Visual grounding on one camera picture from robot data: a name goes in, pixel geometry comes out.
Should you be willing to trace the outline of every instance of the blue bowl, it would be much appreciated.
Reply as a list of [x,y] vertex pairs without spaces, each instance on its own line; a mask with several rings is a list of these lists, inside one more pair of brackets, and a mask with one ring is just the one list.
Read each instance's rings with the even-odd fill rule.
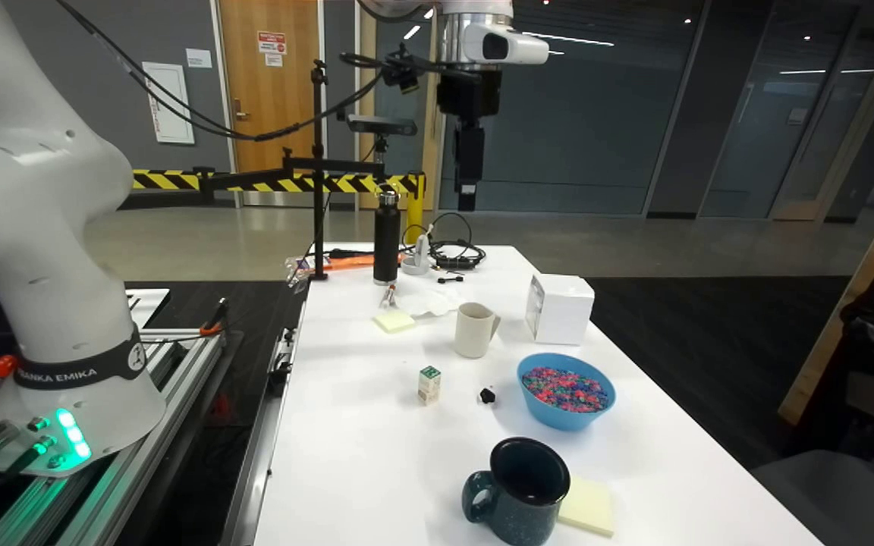
[[[549,406],[545,402],[538,400],[534,394],[531,394],[531,391],[528,391],[528,388],[524,386],[524,382],[521,381],[521,377],[532,369],[565,370],[594,379],[598,381],[599,386],[605,391],[609,404],[603,411],[594,413],[576,413]],[[528,411],[531,412],[531,415],[534,415],[538,421],[544,422],[545,425],[551,426],[551,428],[557,428],[559,431],[582,431],[596,417],[609,411],[616,403],[616,388],[613,387],[613,383],[609,381],[608,377],[589,364],[582,362],[582,360],[575,359],[572,356],[558,355],[558,353],[540,353],[540,355],[525,356],[517,364],[517,383],[521,386],[524,402],[528,405]]]

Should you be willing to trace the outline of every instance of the concrete floor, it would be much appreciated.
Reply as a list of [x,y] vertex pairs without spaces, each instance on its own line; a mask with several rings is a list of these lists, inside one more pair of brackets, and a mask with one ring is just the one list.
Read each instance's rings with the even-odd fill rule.
[[[856,224],[513,213],[468,220],[476,245],[513,245],[543,272],[583,277],[850,275],[874,238],[874,210]],[[149,209],[100,218],[86,244],[129,281],[281,280],[285,259],[302,253],[312,232],[306,209]],[[466,231],[445,218],[436,234]],[[371,241],[373,213],[330,212],[325,238]]]

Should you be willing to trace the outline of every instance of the black water bottle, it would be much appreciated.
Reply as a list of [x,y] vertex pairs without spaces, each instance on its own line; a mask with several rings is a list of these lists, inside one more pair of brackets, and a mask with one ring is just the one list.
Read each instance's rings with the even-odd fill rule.
[[396,207],[399,194],[384,190],[379,194],[373,235],[373,282],[396,282],[396,256],[400,253],[400,209]]

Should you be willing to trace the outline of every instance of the yellow sticky note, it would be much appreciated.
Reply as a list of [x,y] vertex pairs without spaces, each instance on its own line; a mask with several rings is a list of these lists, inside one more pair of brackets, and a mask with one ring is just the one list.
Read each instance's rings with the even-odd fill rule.
[[609,487],[572,476],[572,487],[558,509],[558,521],[611,537],[616,526],[613,524],[613,497]]
[[386,333],[405,331],[405,329],[417,323],[413,320],[413,317],[399,310],[376,315],[376,317],[373,317],[373,321]]

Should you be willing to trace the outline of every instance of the mug handle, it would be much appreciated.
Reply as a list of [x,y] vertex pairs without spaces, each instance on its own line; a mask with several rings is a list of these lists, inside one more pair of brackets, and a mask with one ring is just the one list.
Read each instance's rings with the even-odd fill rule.
[[[487,491],[489,499],[475,504],[474,498],[478,497],[481,491]],[[495,480],[492,480],[492,474],[488,470],[475,472],[464,482],[464,490],[461,491],[461,508],[464,509],[464,517],[472,524],[485,521],[495,510]]]
[[495,339],[495,332],[497,331],[498,326],[501,324],[501,317],[495,315],[495,324],[492,325],[492,336],[489,339]]

